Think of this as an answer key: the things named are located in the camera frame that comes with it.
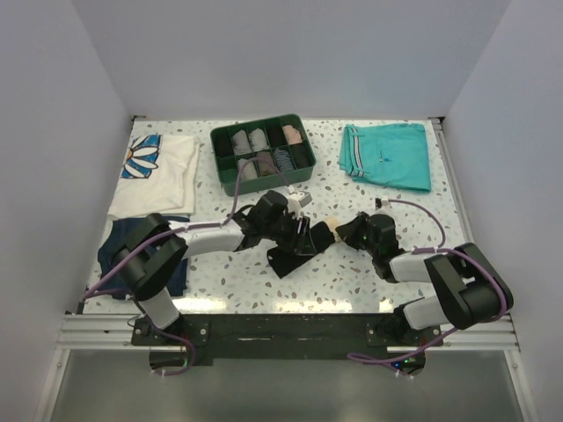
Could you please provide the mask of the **navy blue garment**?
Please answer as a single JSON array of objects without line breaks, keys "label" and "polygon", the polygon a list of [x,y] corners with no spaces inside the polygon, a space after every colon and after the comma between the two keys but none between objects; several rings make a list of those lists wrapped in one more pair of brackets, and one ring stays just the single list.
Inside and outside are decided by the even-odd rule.
[{"label": "navy blue garment", "polygon": [[[118,264],[121,255],[127,256],[137,245],[128,246],[128,241],[132,238],[139,244],[147,238],[156,235],[152,231],[145,238],[137,240],[135,234],[138,229],[145,226],[145,217],[129,217],[118,219],[111,222],[111,229],[106,240],[98,249],[97,260],[101,270],[100,278],[103,279]],[[174,269],[171,278],[166,282],[166,288],[171,297],[181,297],[187,290],[187,261],[181,260]],[[98,288],[101,295],[109,295],[114,300],[125,301],[130,296],[130,287],[122,278],[121,273],[114,274],[102,287]]]}]

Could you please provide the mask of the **green divided organizer tray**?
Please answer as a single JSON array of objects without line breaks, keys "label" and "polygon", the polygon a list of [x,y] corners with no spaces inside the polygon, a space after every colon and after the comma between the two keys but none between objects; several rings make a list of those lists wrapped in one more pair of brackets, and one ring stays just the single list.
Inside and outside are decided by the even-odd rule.
[{"label": "green divided organizer tray", "polygon": [[296,114],[216,127],[210,141],[219,182],[230,197],[304,182],[317,163]]}]

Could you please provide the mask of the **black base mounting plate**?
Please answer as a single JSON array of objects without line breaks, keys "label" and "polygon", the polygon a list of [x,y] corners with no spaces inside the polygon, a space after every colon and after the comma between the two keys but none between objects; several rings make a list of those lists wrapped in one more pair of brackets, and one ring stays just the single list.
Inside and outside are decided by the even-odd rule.
[{"label": "black base mounting plate", "polygon": [[386,360],[400,347],[440,346],[439,326],[415,330],[393,314],[185,314],[165,331],[135,321],[131,343],[149,363],[211,366],[216,360],[344,360],[349,353]]}]

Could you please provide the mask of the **beige grey rolled sock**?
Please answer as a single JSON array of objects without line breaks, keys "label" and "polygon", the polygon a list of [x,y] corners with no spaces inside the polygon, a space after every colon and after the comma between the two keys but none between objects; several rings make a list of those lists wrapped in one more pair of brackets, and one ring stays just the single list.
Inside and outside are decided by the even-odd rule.
[{"label": "beige grey rolled sock", "polygon": [[254,180],[258,177],[254,163],[251,160],[240,158],[237,161],[237,165],[240,179],[242,181]]}]

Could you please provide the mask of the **teal folded shorts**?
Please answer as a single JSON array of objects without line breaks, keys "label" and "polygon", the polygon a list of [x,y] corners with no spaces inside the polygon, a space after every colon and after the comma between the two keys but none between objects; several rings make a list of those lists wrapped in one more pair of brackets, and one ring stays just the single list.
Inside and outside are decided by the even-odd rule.
[{"label": "teal folded shorts", "polygon": [[432,189],[426,129],[419,123],[345,126],[339,166],[356,182],[422,193]]}]

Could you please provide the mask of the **pink rolled underwear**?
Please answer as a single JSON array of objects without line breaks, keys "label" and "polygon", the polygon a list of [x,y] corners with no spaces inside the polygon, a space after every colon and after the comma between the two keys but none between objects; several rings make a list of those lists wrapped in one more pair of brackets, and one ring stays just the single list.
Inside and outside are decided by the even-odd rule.
[{"label": "pink rolled underwear", "polygon": [[289,145],[296,145],[303,142],[303,137],[298,129],[291,125],[285,125],[282,127],[284,136]]}]

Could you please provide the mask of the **striped rolled sock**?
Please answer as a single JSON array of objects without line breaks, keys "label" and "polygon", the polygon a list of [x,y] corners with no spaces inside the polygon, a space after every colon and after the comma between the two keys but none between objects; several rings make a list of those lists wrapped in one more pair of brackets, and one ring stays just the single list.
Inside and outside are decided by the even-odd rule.
[{"label": "striped rolled sock", "polygon": [[282,172],[290,172],[295,169],[290,153],[285,149],[274,150],[276,167]]}]

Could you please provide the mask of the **light grey rolled sock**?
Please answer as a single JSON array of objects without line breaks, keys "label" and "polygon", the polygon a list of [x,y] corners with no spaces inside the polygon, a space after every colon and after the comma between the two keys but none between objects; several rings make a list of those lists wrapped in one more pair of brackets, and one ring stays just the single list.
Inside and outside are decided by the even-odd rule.
[{"label": "light grey rolled sock", "polygon": [[266,133],[261,128],[254,129],[248,135],[248,140],[253,151],[259,152],[269,149]]}]

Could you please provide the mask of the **brown rolled sock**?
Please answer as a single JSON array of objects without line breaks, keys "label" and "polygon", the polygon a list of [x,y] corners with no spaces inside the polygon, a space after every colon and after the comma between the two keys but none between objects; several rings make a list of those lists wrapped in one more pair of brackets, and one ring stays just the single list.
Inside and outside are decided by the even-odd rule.
[{"label": "brown rolled sock", "polygon": [[274,175],[276,173],[275,164],[272,154],[263,150],[256,154],[258,158],[258,169],[261,177]]}]

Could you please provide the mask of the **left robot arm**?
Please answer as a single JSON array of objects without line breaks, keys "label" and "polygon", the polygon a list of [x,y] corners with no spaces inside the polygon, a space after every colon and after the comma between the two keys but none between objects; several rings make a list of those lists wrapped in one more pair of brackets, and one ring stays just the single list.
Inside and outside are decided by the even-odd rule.
[{"label": "left robot arm", "polygon": [[152,322],[152,336],[172,345],[181,337],[182,323],[166,284],[179,263],[210,252],[245,251],[263,240],[297,256],[312,256],[311,219],[302,213],[309,203],[306,191],[269,190],[227,222],[169,222],[160,214],[149,215],[113,254],[112,269]]}]

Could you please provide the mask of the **black rolled sock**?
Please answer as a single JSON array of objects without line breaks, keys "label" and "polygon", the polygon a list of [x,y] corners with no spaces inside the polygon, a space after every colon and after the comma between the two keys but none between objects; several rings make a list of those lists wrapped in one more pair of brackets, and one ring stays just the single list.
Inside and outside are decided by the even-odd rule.
[{"label": "black rolled sock", "polygon": [[298,169],[310,167],[310,160],[308,150],[303,143],[292,144],[290,146],[291,154],[293,156],[295,166]]}]

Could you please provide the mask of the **white daisy print shirt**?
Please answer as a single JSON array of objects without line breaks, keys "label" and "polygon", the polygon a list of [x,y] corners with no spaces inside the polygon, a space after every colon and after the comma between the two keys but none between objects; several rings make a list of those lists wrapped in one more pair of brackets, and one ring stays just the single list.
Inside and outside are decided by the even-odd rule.
[{"label": "white daisy print shirt", "polygon": [[194,212],[194,179],[201,146],[189,135],[140,135],[130,139],[108,215]]}]

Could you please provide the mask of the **black underwear beige waistband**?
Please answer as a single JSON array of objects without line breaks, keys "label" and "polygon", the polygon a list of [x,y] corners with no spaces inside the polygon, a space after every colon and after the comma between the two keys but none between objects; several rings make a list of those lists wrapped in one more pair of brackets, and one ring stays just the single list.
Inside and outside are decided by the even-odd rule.
[{"label": "black underwear beige waistband", "polygon": [[290,246],[276,246],[267,251],[267,261],[279,279],[283,279],[299,267],[325,252],[339,241],[337,218],[326,217],[311,226]]}]

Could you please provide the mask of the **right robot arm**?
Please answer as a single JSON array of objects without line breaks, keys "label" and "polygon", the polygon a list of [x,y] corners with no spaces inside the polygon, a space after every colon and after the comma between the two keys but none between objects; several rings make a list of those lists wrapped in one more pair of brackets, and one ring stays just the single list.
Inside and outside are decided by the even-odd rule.
[{"label": "right robot arm", "polygon": [[360,213],[336,232],[345,244],[370,255],[380,279],[432,285],[433,296],[394,312],[391,333],[401,345],[412,345],[428,327],[451,324],[464,330],[503,317],[514,306],[512,292],[476,244],[407,251],[395,229],[389,215]]}]

